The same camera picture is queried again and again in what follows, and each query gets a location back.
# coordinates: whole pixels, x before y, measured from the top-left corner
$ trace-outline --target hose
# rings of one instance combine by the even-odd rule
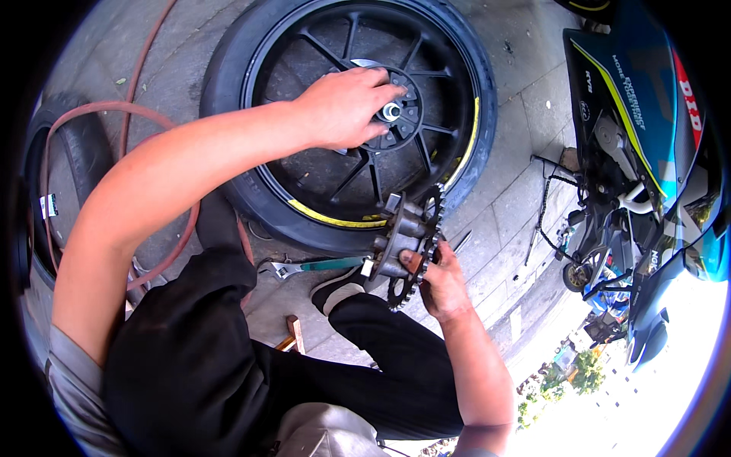
[[[142,116],[144,118],[149,119],[150,121],[153,121],[154,123],[158,124],[160,127],[162,127],[165,130],[170,130],[175,126],[175,123],[173,123],[170,119],[163,116],[162,114],[156,112],[155,110],[152,110],[150,108],[136,105],[132,103],[134,96],[135,96],[135,89],[137,88],[137,82],[140,79],[140,73],[142,72],[142,67],[145,63],[145,58],[147,57],[147,53],[150,50],[150,46],[152,46],[152,42],[155,39],[155,36],[157,35],[158,30],[160,29],[160,26],[162,25],[163,21],[167,17],[167,13],[170,12],[170,9],[173,8],[173,5],[175,4],[176,0],[170,0],[165,8],[162,10],[162,13],[160,17],[158,18],[157,22],[153,25],[153,28],[150,30],[150,34],[147,36],[147,40],[145,41],[142,50],[140,51],[140,56],[137,58],[137,62],[135,64],[135,69],[132,72],[132,77],[130,78],[130,84],[129,89],[127,91],[126,101],[106,101],[106,102],[92,102],[88,103],[87,105],[82,105],[80,107],[76,107],[73,110],[70,110],[66,113],[64,113],[61,117],[58,118],[56,122],[53,123],[53,125],[50,128],[50,131],[48,132],[48,136],[46,137],[46,144],[43,151],[43,160],[42,160],[42,169],[41,169],[41,185],[44,186],[44,189],[42,190],[42,194],[44,195],[45,199],[45,205],[46,208],[49,208],[49,202],[48,202],[48,187],[49,187],[49,177],[50,177],[50,170],[49,170],[49,162],[50,162],[50,139],[53,136],[53,134],[58,130],[58,128],[65,124],[66,122],[70,121],[73,118],[76,118],[78,116],[84,116],[86,114],[90,113],[96,113],[99,111],[121,111],[124,113],[124,117],[122,118],[122,125],[121,125],[121,134],[120,134],[120,140],[119,140],[119,159],[124,157],[126,154],[126,147],[127,147],[127,135],[129,132],[129,115],[135,114],[137,116]],[[195,223],[198,220],[198,213],[200,212],[200,201],[196,202],[195,205],[190,209],[190,216],[188,218],[188,224],[185,227],[185,230],[183,234],[181,235],[180,239],[178,240],[178,243],[175,245],[175,248],[173,251],[158,265],[156,265],[154,268],[152,268],[149,272],[145,273],[144,275],[140,276],[139,278],[136,278],[130,282],[127,282],[127,290],[132,290],[136,287],[139,287],[141,284],[145,284],[147,281],[152,280],[152,278],[155,278],[157,275],[165,271],[168,267],[172,265],[172,263],[175,261],[175,259],[178,258],[180,253],[185,249],[185,246],[187,245],[191,235],[193,234],[193,230],[195,230]],[[241,221],[237,218],[238,223],[238,233],[239,237],[241,238],[241,245],[244,249],[244,252],[246,253],[246,257],[249,259],[249,262],[253,265],[254,263],[254,256],[251,252],[251,244],[249,243],[249,237],[246,235],[246,231],[243,228],[243,225]],[[53,242],[51,240],[50,236],[50,217],[46,218],[44,220],[44,226],[45,226],[45,232],[46,232],[46,241],[48,242],[48,250],[51,253],[51,262],[53,263],[53,268],[56,270],[56,273],[58,274],[58,263],[56,262],[56,256],[53,255]],[[241,306],[243,307],[246,302],[249,301],[249,297],[251,294],[248,294],[241,302]]]

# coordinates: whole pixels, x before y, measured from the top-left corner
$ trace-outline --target label tag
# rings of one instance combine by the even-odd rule
[[[45,218],[46,218],[45,197],[41,197],[40,202],[41,202],[41,214],[43,215],[43,219],[45,220]],[[56,207],[56,194],[48,195],[48,205],[50,206],[48,215],[51,217],[58,216],[58,208]]]

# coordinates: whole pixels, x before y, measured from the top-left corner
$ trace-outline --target tree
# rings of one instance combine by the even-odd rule
[[[574,359],[574,365],[578,373],[572,379],[571,386],[579,395],[596,392],[607,378],[602,374],[599,356],[592,350],[580,352]]]

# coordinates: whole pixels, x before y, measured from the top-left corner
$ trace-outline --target black alloy rim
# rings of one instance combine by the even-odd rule
[[[384,67],[409,91],[374,117],[386,135],[257,172],[296,211],[353,229],[381,227],[389,193],[413,199],[454,181],[477,128],[476,69],[458,42],[432,12],[401,1],[314,1],[290,13],[254,54],[241,107],[294,99],[325,73],[356,66]]]

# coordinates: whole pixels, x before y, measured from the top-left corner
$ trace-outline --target wrench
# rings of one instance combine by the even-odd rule
[[[342,259],[317,260],[303,263],[282,263],[274,262],[272,259],[264,259],[257,270],[259,273],[270,271],[279,281],[284,281],[291,275],[303,271],[338,270],[340,268],[352,268],[363,264],[369,256],[344,257]]]

